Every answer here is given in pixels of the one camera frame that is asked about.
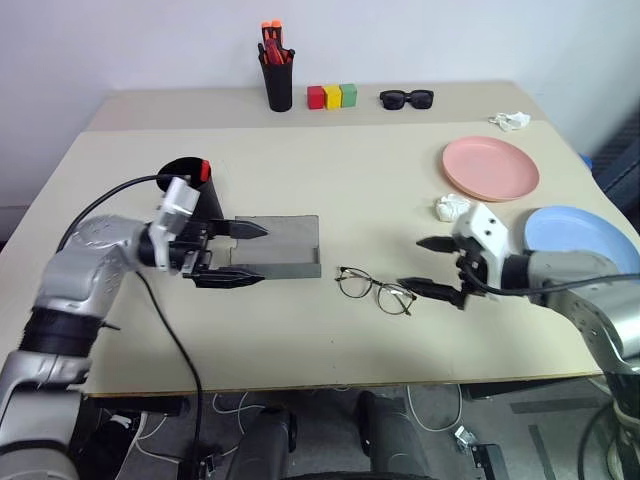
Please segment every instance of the yellow block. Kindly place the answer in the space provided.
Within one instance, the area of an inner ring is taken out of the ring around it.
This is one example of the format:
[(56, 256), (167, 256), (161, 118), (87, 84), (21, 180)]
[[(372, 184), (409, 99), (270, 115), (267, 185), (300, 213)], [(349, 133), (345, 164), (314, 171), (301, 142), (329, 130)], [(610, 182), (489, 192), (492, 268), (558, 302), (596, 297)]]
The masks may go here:
[(342, 90), (338, 85), (326, 85), (323, 86), (324, 90), (324, 105), (328, 110), (334, 108), (340, 108), (342, 105)]

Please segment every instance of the pink plate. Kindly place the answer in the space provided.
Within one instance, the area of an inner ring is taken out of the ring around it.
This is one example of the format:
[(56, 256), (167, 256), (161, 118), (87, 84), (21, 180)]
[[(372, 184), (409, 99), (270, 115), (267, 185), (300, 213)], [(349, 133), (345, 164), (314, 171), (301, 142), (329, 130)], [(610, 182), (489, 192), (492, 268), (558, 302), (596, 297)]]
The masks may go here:
[(531, 157), (491, 137), (464, 137), (442, 154), (444, 172), (463, 192), (488, 202), (515, 200), (531, 193), (540, 174)]

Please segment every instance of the black cup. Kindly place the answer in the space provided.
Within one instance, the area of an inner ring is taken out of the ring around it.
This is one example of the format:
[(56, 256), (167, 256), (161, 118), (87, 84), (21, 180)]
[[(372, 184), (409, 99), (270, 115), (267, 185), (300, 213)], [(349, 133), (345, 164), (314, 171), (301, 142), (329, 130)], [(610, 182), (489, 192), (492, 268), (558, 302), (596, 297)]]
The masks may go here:
[[(200, 192), (198, 203), (191, 218), (194, 220), (223, 219), (222, 207), (216, 195), (211, 179), (211, 166), (207, 160), (198, 157), (182, 157), (167, 163), (158, 174), (175, 173), (189, 175), (189, 186)], [(157, 180), (158, 187), (164, 192), (169, 188), (171, 180)]]
[(291, 94), (291, 77), (293, 60), (282, 65), (267, 64), (260, 61), (264, 84), (267, 87), (269, 107), (274, 112), (286, 112), (293, 103)]

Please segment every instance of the red block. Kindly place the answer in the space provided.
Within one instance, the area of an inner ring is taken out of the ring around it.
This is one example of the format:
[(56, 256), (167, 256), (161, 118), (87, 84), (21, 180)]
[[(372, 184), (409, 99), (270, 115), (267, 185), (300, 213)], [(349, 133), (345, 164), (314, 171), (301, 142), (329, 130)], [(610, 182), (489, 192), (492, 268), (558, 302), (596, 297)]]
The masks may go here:
[(307, 87), (307, 105), (310, 110), (324, 108), (324, 90), (322, 87)]

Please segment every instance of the blue plate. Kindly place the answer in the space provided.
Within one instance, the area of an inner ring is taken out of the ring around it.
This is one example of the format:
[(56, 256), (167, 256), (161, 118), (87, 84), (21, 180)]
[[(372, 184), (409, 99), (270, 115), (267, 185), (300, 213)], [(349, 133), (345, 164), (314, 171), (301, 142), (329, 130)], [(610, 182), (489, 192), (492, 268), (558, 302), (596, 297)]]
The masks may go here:
[(640, 272), (640, 254), (606, 220), (574, 207), (536, 210), (527, 220), (524, 242), (530, 250), (588, 250), (609, 258), (621, 273)]

